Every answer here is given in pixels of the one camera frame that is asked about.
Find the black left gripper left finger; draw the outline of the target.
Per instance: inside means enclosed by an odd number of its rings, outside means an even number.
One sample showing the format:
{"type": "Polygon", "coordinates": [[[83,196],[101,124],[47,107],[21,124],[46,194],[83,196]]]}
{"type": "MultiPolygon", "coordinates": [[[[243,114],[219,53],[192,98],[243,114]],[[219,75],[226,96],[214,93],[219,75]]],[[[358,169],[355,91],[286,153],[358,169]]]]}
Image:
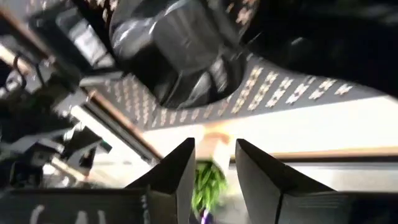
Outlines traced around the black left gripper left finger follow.
{"type": "Polygon", "coordinates": [[[187,138],[124,189],[27,189],[0,194],[0,224],[189,224],[195,140],[187,138]]]}

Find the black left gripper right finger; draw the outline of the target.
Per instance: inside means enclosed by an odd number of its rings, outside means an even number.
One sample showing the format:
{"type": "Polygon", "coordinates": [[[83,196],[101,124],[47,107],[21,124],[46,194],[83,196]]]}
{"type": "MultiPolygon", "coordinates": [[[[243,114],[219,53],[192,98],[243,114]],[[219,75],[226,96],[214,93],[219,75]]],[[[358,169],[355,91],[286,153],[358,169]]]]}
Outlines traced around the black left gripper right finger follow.
{"type": "Polygon", "coordinates": [[[252,224],[398,224],[398,193],[333,190],[244,139],[235,155],[252,224]]]}

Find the round wavy black plate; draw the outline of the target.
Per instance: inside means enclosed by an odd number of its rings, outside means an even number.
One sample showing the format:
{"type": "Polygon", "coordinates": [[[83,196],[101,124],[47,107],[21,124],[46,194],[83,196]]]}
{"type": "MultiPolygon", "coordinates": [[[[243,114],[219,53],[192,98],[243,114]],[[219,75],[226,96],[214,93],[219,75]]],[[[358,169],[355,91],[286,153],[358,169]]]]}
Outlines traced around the round wavy black plate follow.
{"type": "Polygon", "coordinates": [[[206,106],[243,81],[240,34],[228,0],[119,0],[109,25],[119,63],[160,106],[206,106]]]}

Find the square flared black plate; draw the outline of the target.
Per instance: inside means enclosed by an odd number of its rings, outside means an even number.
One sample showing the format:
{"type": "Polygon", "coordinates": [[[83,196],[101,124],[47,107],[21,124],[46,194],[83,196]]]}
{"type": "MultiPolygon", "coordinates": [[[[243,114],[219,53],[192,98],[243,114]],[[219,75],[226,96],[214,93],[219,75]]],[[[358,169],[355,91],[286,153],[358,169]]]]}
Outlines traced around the square flared black plate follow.
{"type": "Polygon", "coordinates": [[[286,70],[398,98],[398,0],[260,0],[243,42],[286,70]]]}

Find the small square black plate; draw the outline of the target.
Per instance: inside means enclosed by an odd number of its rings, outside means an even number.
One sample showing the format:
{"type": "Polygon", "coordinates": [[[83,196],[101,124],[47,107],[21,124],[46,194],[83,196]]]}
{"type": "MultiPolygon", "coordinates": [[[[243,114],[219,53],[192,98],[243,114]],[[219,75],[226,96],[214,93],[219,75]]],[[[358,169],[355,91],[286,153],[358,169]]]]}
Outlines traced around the small square black plate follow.
{"type": "Polygon", "coordinates": [[[81,70],[115,64],[94,28],[73,4],[61,2],[34,14],[29,19],[29,27],[53,54],[81,70]]]}

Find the green plant in white pot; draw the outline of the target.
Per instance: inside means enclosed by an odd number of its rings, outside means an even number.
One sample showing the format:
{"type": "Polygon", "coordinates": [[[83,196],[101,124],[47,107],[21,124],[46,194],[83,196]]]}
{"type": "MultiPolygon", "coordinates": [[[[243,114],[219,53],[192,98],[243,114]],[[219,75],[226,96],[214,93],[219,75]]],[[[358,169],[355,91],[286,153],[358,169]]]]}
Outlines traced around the green plant in white pot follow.
{"type": "Polygon", "coordinates": [[[209,215],[226,190],[231,143],[230,136],[225,133],[206,133],[195,144],[195,183],[191,206],[199,224],[211,223],[209,215]]]}

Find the black perforated metal shelf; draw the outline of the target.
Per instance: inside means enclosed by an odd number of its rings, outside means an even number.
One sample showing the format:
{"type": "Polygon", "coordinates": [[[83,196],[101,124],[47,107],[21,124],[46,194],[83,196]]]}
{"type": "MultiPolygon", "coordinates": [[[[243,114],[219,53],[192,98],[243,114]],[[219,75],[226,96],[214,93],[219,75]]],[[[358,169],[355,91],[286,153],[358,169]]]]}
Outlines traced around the black perforated metal shelf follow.
{"type": "Polygon", "coordinates": [[[342,80],[295,75],[256,55],[247,56],[244,71],[243,83],[227,98],[191,109],[161,107],[135,75],[95,84],[91,89],[100,92],[113,107],[143,129],[237,119],[380,96],[368,87],[342,80]]]}

